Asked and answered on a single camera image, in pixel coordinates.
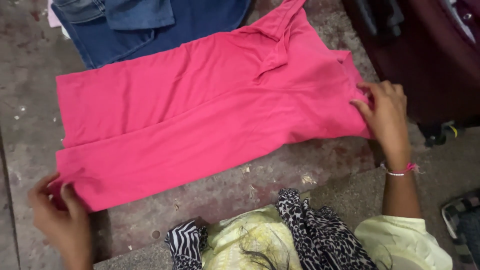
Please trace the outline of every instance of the maroon suitcase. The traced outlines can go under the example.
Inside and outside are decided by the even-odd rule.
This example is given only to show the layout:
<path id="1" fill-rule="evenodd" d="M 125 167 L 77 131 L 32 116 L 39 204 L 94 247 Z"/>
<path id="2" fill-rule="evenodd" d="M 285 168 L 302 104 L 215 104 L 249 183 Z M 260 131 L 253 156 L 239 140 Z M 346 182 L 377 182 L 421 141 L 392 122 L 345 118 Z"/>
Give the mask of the maroon suitcase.
<path id="1" fill-rule="evenodd" d="M 479 0 L 343 3 L 380 79 L 404 86 L 410 118 L 432 125 L 480 115 Z"/>

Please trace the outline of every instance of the pink thread bracelet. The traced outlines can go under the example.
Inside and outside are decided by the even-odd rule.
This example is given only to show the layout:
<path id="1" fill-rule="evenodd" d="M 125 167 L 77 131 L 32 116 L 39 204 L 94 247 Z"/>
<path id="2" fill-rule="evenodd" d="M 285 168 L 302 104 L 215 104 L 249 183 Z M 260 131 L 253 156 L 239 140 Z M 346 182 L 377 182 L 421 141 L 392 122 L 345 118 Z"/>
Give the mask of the pink thread bracelet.
<path id="1" fill-rule="evenodd" d="M 407 168 L 405 170 L 402 170 L 402 171 L 391 171 L 391 170 L 389 170 L 387 168 L 387 166 L 385 165 L 385 161 L 382 161 L 382 163 L 380 163 L 380 166 L 386 170 L 387 174 L 393 175 L 393 176 L 404 176 L 405 173 L 408 172 L 408 171 L 419 172 L 418 165 L 416 163 L 411 163 L 411 162 L 409 162 L 407 164 Z"/>

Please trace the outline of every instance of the person's right hand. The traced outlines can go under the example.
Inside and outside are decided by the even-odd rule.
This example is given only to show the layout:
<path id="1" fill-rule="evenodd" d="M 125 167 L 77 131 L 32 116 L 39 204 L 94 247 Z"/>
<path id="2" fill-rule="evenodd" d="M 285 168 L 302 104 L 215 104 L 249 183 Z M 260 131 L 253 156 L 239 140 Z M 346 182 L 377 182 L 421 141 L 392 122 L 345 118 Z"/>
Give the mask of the person's right hand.
<path id="1" fill-rule="evenodd" d="M 74 190 L 68 185 L 61 188 L 60 195 L 68 211 L 57 210 L 48 197 L 47 186 L 58 177 L 59 173 L 45 176 L 28 191 L 33 225 L 59 250 L 68 270 L 91 270 L 90 222 Z"/>
<path id="2" fill-rule="evenodd" d="M 410 162 L 410 142 L 407 129 L 407 97 L 402 85 L 389 81 L 379 84 L 361 82 L 357 87 L 367 89 L 373 96 L 373 110 L 363 101 L 354 99 L 357 107 L 382 146 L 389 169 L 405 170 Z"/>

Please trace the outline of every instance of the pink t-shirt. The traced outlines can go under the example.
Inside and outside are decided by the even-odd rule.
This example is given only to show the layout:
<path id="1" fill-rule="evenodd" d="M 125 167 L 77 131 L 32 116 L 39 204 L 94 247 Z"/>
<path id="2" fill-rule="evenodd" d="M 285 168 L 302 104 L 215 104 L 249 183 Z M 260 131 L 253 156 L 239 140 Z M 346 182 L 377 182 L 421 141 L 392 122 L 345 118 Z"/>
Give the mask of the pink t-shirt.
<path id="1" fill-rule="evenodd" d="M 61 176 L 89 211 L 150 196 L 313 138 L 369 137 L 349 51 L 329 50 L 304 0 L 250 26 L 57 77 Z"/>

